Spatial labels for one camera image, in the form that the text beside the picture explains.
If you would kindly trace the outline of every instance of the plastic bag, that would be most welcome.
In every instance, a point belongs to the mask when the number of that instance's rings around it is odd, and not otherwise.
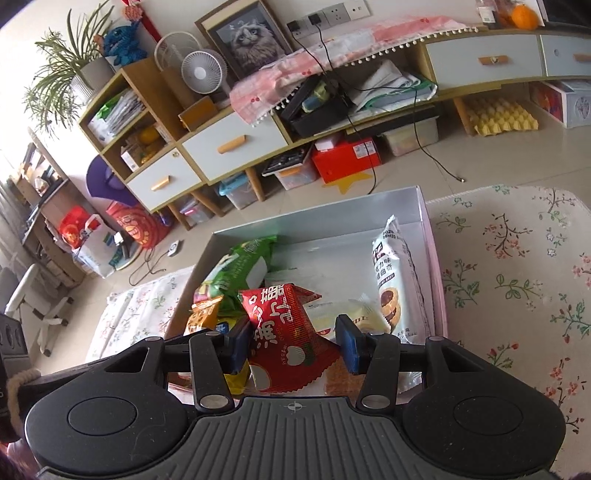
[[[218,312],[220,317],[244,314],[238,291],[258,288],[262,284],[276,240],[276,236],[269,236],[231,248],[195,291],[193,303],[223,296]]]
[[[98,225],[91,230],[93,223]],[[115,265],[123,257],[122,248],[115,244],[115,231],[107,227],[99,215],[92,215],[86,221],[85,231],[87,238],[80,248],[73,251],[74,256],[106,278],[115,272]]]

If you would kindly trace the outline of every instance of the wall outlet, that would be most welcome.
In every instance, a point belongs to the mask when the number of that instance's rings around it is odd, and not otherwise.
[[[345,9],[345,4],[336,4],[332,7],[326,7],[322,11],[326,15],[326,19],[331,27],[340,25],[341,23],[347,23],[351,20],[351,17]]]
[[[368,6],[365,4],[363,0],[345,2],[345,10],[349,14],[351,20],[357,20],[358,18],[371,16]]]
[[[319,24],[312,25],[312,21],[310,20],[310,17],[314,14],[316,14],[320,17]],[[330,28],[329,21],[327,20],[326,15],[324,14],[324,12],[322,10],[318,10],[317,12],[312,12],[311,14],[304,17],[301,21],[305,21],[310,26],[310,31],[312,33],[318,32],[318,27],[320,27],[321,30],[325,30],[327,28]]]
[[[310,27],[308,26],[308,24],[306,22],[304,22],[303,20],[298,20],[297,21],[298,24],[298,29],[294,30],[294,31],[290,31],[290,34],[293,35],[293,37],[297,40],[300,41],[302,38],[307,37],[308,35],[312,34],[312,32],[310,31]]]

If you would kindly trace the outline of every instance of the pink cloth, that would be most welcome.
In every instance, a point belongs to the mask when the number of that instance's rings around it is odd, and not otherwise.
[[[459,32],[464,29],[468,29],[468,26],[443,16],[404,22],[389,20],[325,40],[325,43],[330,61],[337,68],[427,35]],[[326,51],[321,43],[308,50],[326,70],[330,69]],[[316,61],[300,49],[238,82],[230,93],[232,107],[246,123],[253,124],[284,100],[302,80],[321,71]]]

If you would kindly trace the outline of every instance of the white fan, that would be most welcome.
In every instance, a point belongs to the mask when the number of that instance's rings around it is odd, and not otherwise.
[[[180,69],[187,55],[201,50],[201,44],[188,32],[172,32],[162,37],[154,49],[154,61],[162,71],[167,67]]]
[[[228,65],[217,51],[204,48],[190,53],[183,60],[181,74],[194,92],[208,95],[221,87],[230,94],[230,86],[226,81]]]

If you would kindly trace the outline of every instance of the drawer handle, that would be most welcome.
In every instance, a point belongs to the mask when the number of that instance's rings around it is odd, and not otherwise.
[[[478,61],[484,66],[491,65],[505,65],[509,63],[509,57],[507,55],[499,55],[498,57],[480,57]]]
[[[578,61],[579,63],[590,63],[591,62],[591,55],[585,55],[584,53],[575,53],[573,55],[574,60]]]
[[[160,180],[156,185],[152,185],[152,192],[155,192],[156,190],[161,189],[162,187],[165,187],[166,185],[168,185],[170,183],[170,175],[166,175],[162,180]]]
[[[228,143],[224,143],[223,145],[219,146],[217,148],[217,153],[224,155],[224,153],[231,152],[244,143],[246,143],[246,135],[240,135],[240,137],[236,137],[234,140],[230,140]]]

